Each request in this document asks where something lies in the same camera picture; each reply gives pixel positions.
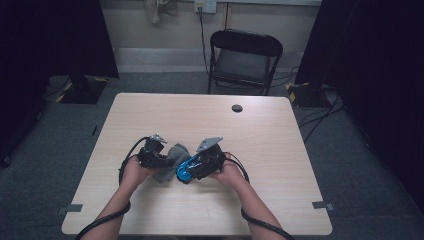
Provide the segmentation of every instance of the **black chair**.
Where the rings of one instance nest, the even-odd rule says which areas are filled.
[[[208,94],[214,82],[266,89],[268,95],[283,45],[274,37],[234,29],[220,30],[210,39]]]

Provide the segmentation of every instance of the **chair seat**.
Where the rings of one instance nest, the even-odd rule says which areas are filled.
[[[266,84],[269,65],[270,57],[221,49],[214,75],[216,77],[236,78],[247,82]]]

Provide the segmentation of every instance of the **person's left hand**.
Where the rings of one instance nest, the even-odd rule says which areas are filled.
[[[149,169],[140,166],[136,155],[132,156],[127,163],[122,177],[121,186],[137,189],[146,178],[158,172],[158,169]]]

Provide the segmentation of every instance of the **table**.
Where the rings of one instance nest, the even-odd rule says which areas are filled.
[[[243,111],[236,113],[238,104]],[[283,97],[118,94],[111,107],[62,231],[78,234],[91,223],[118,187],[118,168],[134,143],[159,133],[195,154],[203,138],[223,137],[223,151],[246,168],[252,186],[292,235],[327,235],[332,226],[322,201],[289,100]],[[147,179],[134,193],[120,234],[249,235],[235,193],[216,180],[182,184]]]

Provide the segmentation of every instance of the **gray cloth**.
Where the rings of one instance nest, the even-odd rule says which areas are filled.
[[[172,177],[175,175],[175,171],[182,162],[189,159],[191,156],[188,153],[187,148],[181,144],[175,144],[169,149],[167,160],[173,161],[174,164],[171,167],[162,168],[158,173],[153,175],[158,183],[170,182]]]

